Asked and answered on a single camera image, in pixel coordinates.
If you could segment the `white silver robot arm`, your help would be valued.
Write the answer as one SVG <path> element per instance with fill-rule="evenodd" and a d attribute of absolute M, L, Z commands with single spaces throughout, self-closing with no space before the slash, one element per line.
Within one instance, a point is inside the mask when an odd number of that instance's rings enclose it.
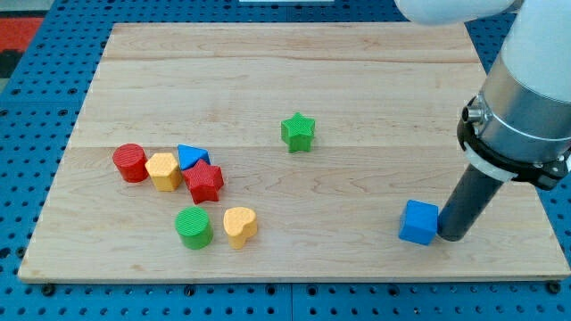
<path fill-rule="evenodd" d="M 552 189 L 570 171 L 570 0 L 396 0 L 427 26 L 516 11 L 458 138 L 470 164 L 500 182 Z"/>

